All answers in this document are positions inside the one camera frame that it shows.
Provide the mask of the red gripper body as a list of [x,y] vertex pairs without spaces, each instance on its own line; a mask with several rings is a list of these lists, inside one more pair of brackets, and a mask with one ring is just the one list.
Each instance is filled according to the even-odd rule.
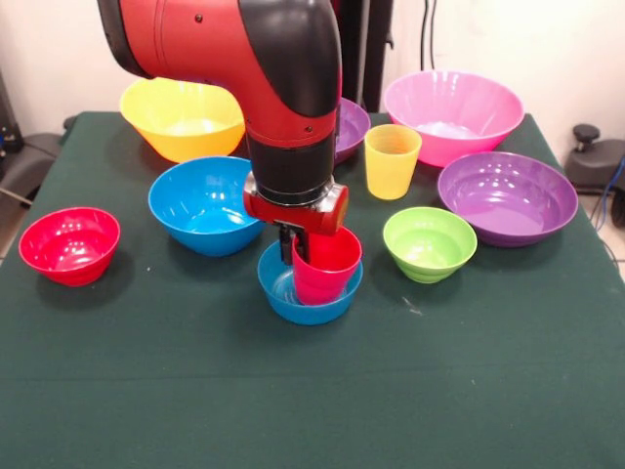
[[279,205],[267,200],[258,190],[252,172],[244,183],[246,212],[266,223],[302,229],[307,233],[333,235],[343,226],[349,204],[349,188],[333,178],[323,188],[322,197],[312,204]]

